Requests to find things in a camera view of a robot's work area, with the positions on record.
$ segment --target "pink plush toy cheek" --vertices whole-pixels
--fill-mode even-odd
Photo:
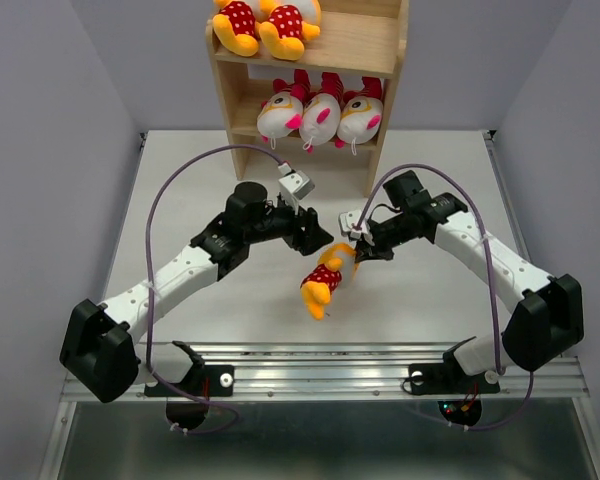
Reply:
[[[296,113],[284,126],[291,130],[297,130],[302,126],[302,115]]]
[[[382,117],[380,115],[375,115],[371,120],[369,120],[369,124],[367,125],[367,130],[371,130],[376,125],[378,125],[380,123],[380,120],[382,120]]]
[[[317,118],[317,122],[318,125],[324,123],[324,121],[329,118],[329,114],[331,113],[331,109],[330,108],[325,108],[323,111],[320,112],[320,115],[318,115]]]

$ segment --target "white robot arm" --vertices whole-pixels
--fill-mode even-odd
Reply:
[[[144,363],[145,347],[137,345],[148,328],[149,289],[155,292],[157,322],[242,264],[255,243],[282,238],[292,249],[310,255],[333,241],[318,224],[315,210],[300,206],[300,200],[314,187],[309,177],[288,164],[279,170],[277,205],[267,200],[262,185],[238,184],[225,210],[156,272],[154,285],[145,280],[99,305],[85,300],[74,308],[60,362],[100,401],[110,402],[133,384],[153,381]],[[160,373],[166,381],[179,383],[203,361],[187,345],[174,345],[182,351],[183,361],[165,362]]]
[[[475,216],[450,193],[431,198],[412,171],[383,185],[396,215],[378,223],[359,210],[340,215],[340,230],[357,242],[357,261],[391,260],[393,248],[425,237],[450,253],[485,283],[484,238]],[[511,320],[500,336],[502,367],[517,365],[535,371],[582,340],[582,293],[569,275],[555,278],[487,233],[493,263],[494,287]],[[445,354],[442,364],[418,365],[423,382],[412,382],[415,394],[462,391],[466,385],[496,370],[494,336],[472,338]],[[481,388],[487,393],[489,387]]]

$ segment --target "metal screw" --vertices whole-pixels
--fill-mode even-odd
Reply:
[[[220,385],[222,385],[224,388],[229,388],[231,385],[233,385],[233,377],[230,373],[223,373],[220,375]]]

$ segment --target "stuffed toy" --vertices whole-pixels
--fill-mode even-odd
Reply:
[[[262,140],[271,142],[271,148],[275,148],[277,138],[286,137],[302,125],[302,111],[311,83],[306,70],[295,70],[293,79],[293,84],[279,78],[273,81],[275,95],[262,103],[258,115],[258,131]]]
[[[275,58],[299,60],[304,42],[320,35],[322,10],[318,0],[260,0],[267,15],[260,24],[263,45]]]
[[[346,243],[329,247],[318,260],[318,266],[300,285],[302,300],[315,320],[324,318],[324,307],[339,286],[352,280],[360,264],[355,263],[356,251]]]
[[[256,34],[267,18],[260,0],[214,0],[220,12],[213,17],[213,31],[227,50],[242,57],[258,52]]]
[[[379,78],[362,77],[364,89],[360,92],[347,92],[347,102],[340,117],[336,147],[351,145],[356,154],[356,144],[371,140],[380,129],[382,121],[382,82]]]
[[[311,153],[314,146],[327,143],[333,138],[340,124],[342,104],[342,81],[337,73],[322,74],[322,88],[314,94],[304,108],[300,136],[304,149]]]

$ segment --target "black bracket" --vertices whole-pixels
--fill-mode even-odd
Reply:
[[[465,340],[446,351],[442,355],[441,363],[413,363],[409,365],[410,379],[407,379],[403,383],[403,390],[416,396],[464,395],[472,389],[474,385],[477,385],[480,394],[500,393],[499,383],[491,384],[487,382],[484,374],[473,376],[465,374],[453,356],[453,352],[457,350],[458,347],[473,340],[473,338]],[[420,372],[422,374],[422,380],[418,380],[420,375],[415,374],[415,372]]]
[[[220,381],[220,377],[224,374],[231,375],[231,378],[234,378],[235,367],[233,365],[205,365],[204,359],[189,345],[177,341],[172,343],[184,351],[193,363],[182,381],[174,384],[174,387],[196,397],[203,397],[205,393],[209,397],[233,396],[233,382],[231,385],[223,386]],[[145,385],[144,395],[150,398],[180,396],[162,384],[154,387]]]

